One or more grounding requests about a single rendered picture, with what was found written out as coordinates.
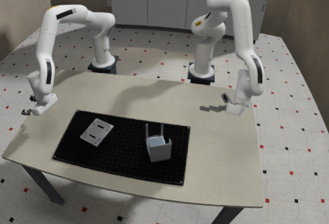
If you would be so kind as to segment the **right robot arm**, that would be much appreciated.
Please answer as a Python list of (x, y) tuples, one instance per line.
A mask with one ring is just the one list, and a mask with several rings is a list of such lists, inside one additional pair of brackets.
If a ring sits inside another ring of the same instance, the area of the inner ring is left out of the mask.
[(39, 62), (40, 70), (28, 75), (33, 90), (30, 95), (31, 102), (45, 103), (51, 98), (55, 73), (52, 50), (59, 23), (79, 23), (89, 28), (101, 29), (93, 35), (95, 58), (92, 65), (95, 68), (107, 68), (115, 62), (109, 51), (108, 34), (115, 24), (115, 17), (111, 13), (95, 13), (83, 5), (51, 7), (44, 14), (36, 48), (36, 60)]

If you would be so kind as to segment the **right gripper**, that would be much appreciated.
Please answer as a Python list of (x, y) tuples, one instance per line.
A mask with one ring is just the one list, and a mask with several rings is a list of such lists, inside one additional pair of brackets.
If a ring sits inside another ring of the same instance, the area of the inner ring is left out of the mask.
[(21, 112), (22, 115), (31, 115), (30, 112), (32, 112), (33, 115), (40, 116), (47, 110), (49, 107), (51, 107), (55, 102), (57, 102), (56, 94), (50, 93), (51, 98), (45, 102), (45, 103), (37, 103), (35, 104), (31, 109), (28, 109), (27, 112)]

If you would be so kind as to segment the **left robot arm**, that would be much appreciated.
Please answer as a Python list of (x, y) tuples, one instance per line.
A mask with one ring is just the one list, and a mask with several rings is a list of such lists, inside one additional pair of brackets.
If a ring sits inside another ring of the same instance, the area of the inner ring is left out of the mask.
[(207, 0), (207, 8), (209, 13), (198, 17), (191, 24), (193, 34), (206, 37), (197, 42), (195, 64), (189, 67), (189, 71), (197, 78), (210, 78), (214, 75), (214, 70), (210, 67), (214, 44), (226, 31), (223, 22), (227, 18), (227, 12), (232, 13), (235, 53), (248, 68), (248, 70), (239, 70), (233, 102), (250, 106), (252, 96), (260, 96), (264, 91), (265, 73), (263, 64), (253, 49), (249, 2), (248, 0)]

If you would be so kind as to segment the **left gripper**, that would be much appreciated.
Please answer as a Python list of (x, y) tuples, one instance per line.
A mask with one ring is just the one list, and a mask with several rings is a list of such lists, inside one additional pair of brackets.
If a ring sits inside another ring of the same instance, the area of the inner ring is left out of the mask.
[[(243, 108), (244, 107), (244, 108)], [(219, 107), (215, 107), (210, 105), (209, 107), (204, 107), (204, 106), (200, 106), (200, 110), (202, 111), (215, 111), (215, 112), (221, 112), (226, 111), (226, 113), (232, 114), (232, 115), (237, 115), (237, 116), (241, 116), (242, 114), (244, 114), (245, 109), (247, 106), (243, 106), (243, 105), (238, 105), (238, 104), (227, 104), (227, 105), (219, 105)], [(249, 108), (249, 107), (247, 107)], [(244, 110), (244, 111), (243, 111)]]

